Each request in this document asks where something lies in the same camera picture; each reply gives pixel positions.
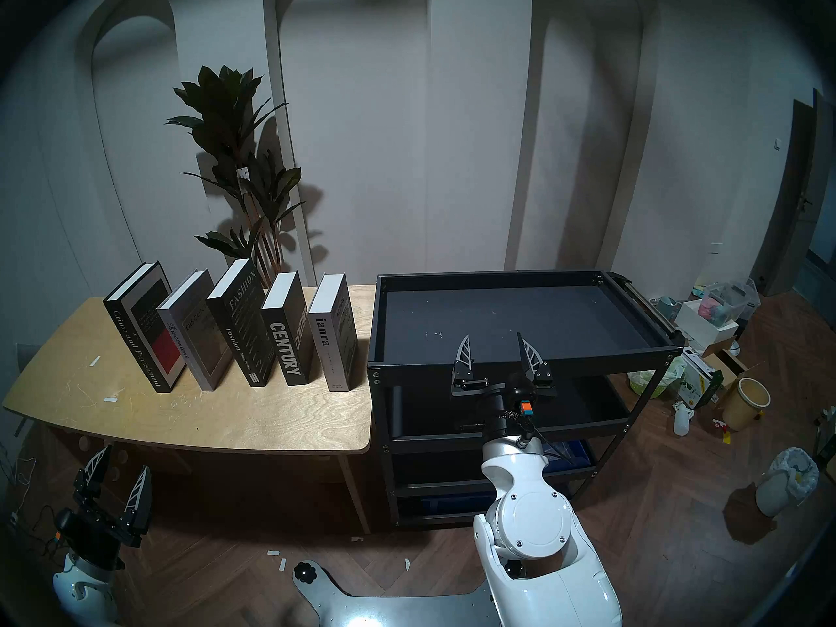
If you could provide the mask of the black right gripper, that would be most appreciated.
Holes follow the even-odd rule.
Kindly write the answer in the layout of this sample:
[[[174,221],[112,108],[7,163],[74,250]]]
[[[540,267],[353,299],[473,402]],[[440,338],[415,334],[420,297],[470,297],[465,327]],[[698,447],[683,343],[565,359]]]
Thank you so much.
[[[495,436],[510,431],[510,425],[520,436],[540,436],[533,419],[533,406],[543,398],[556,398],[557,389],[551,367],[537,349],[518,333],[521,364],[529,384],[498,383],[490,385],[486,379],[475,380],[472,371],[470,336],[466,335],[457,349],[451,374],[451,398],[472,398],[476,410],[457,421],[458,431],[481,431]]]

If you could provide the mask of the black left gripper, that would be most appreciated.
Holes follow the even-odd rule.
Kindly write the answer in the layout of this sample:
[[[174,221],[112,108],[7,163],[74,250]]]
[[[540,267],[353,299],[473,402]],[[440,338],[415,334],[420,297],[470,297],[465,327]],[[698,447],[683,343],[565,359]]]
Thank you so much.
[[[139,548],[151,522],[152,476],[144,466],[131,488],[124,512],[119,518],[103,510],[96,499],[109,469],[111,446],[96,452],[79,469],[73,482],[76,510],[62,509],[55,518],[58,541],[73,553],[102,570],[121,570],[122,545]]]

